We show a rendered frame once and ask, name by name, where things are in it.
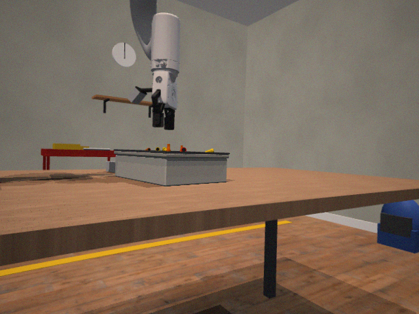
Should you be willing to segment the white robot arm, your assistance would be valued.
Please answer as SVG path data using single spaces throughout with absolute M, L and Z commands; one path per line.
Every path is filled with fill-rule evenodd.
M 179 74 L 180 19 L 156 11 L 157 0 L 130 0 L 130 12 L 140 44 L 151 60 L 151 71 L 166 70 Z M 152 50 L 152 53 L 151 53 Z M 152 88 L 135 87 L 128 99 L 137 105 Z

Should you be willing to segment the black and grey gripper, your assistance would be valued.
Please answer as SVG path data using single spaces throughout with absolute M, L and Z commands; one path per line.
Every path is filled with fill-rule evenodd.
M 177 109 L 177 73 L 157 70 L 153 71 L 153 75 L 153 91 L 151 96 L 153 127 L 164 127 L 165 130 L 174 130 L 174 113 Z M 166 117 L 162 113 L 163 110 Z

